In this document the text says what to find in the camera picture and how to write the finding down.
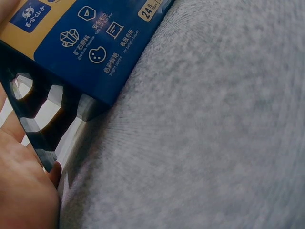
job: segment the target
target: box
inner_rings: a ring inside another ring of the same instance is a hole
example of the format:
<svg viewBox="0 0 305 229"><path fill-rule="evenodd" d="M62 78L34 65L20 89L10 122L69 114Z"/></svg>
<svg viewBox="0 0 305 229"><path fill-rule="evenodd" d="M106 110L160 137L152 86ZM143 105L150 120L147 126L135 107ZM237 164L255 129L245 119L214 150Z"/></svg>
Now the box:
<svg viewBox="0 0 305 229"><path fill-rule="evenodd" d="M47 171L75 117L115 103L173 0L22 0L0 26L0 80ZM21 96L14 82L28 85ZM61 106L43 129L35 116Z"/></svg>

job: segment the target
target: hand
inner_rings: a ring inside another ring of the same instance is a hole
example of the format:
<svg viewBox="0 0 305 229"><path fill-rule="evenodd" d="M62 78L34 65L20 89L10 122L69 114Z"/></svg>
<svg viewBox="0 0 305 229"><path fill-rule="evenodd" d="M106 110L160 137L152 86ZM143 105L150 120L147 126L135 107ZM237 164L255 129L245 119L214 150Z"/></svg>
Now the hand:
<svg viewBox="0 0 305 229"><path fill-rule="evenodd" d="M0 0L0 24L18 0ZM0 86L0 111L6 94ZM31 145L23 146L25 133L12 112L0 128L0 228L55 229L60 199L56 190L61 166L42 169Z"/></svg>

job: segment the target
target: logo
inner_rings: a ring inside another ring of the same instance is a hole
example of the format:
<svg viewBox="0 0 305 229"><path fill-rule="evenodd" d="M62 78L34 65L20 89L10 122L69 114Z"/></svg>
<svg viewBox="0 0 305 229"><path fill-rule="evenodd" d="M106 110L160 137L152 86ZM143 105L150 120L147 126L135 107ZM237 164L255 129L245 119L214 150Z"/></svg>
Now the logo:
<svg viewBox="0 0 305 229"><path fill-rule="evenodd" d="M90 21L96 17L96 10L90 6L84 6L77 14L80 18L85 21Z"/></svg>
<svg viewBox="0 0 305 229"><path fill-rule="evenodd" d="M116 39L119 36L119 34L123 28L124 28L124 26L121 26L118 23L113 22L107 29L106 33L108 33L110 36L112 36L114 39Z"/></svg>
<svg viewBox="0 0 305 229"><path fill-rule="evenodd" d="M28 0L12 17L10 23L31 33L50 12L51 6L38 0Z"/></svg>
<svg viewBox="0 0 305 229"><path fill-rule="evenodd" d="M61 33L61 42L63 47L72 47L79 39L80 35L78 34L76 29Z"/></svg>
<svg viewBox="0 0 305 229"><path fill-rule="evenodd" d="M97 49L91 49L89 51L89 60L92 63L102 63L106 59L106 50L100 46Z"/></svg>

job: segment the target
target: white logo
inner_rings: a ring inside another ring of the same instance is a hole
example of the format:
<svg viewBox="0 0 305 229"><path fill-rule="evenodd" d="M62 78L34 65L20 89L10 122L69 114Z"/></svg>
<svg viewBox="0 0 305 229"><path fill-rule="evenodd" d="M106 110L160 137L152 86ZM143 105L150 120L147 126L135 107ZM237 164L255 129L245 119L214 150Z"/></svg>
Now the white logo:
<svg viewBox="0 0 305 229"><path fill-rule="evenodd" d="M107 29L106 33L108 33L110 36L112 36L114 39L116 39L119 36L119 34L123 28L124 28L124 26L121 26L118 23L113 22Z"/></svg>
<svg viewBox="0 0 305 229"><path fill-rule="evenodd" d="M76 29L69 30L68 32L61 33L61 41L63 47L71 47L76 44L80 36Z"/></svg>
<svg viewBox="0 0 305 229"><path fill-rule="evenodd" d="M89 51L89 60L92 63L102 63L106 59L106 50L103 47L97 49L91 49Z"/></svg>
<svg viewBox="0 0 305 229"><path fill-rule="evenodd" d="M90 6L84 6L77 14L85 21L90 21L96 17L96 10Z"/></svg>
<svg viewBox="0 0 305 229"><path fill-rule="evenodd" d="M30 18L34 14L35 10L31 6L26 8L25 11L22 13L22 16L25 18L25 21L27 21L28 18Z"/></svg>

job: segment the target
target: gray fabric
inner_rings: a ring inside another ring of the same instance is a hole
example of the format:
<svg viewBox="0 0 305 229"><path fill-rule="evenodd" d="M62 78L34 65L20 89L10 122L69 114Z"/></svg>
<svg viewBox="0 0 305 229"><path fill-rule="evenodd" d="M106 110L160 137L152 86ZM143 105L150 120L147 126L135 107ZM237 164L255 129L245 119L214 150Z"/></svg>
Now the gray fabric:
<svg viewBox="0 0 305 229"><path fill-rule="evenodd" d="M61 229L304 228L304 18L177 0L69 162Z"/></svg>

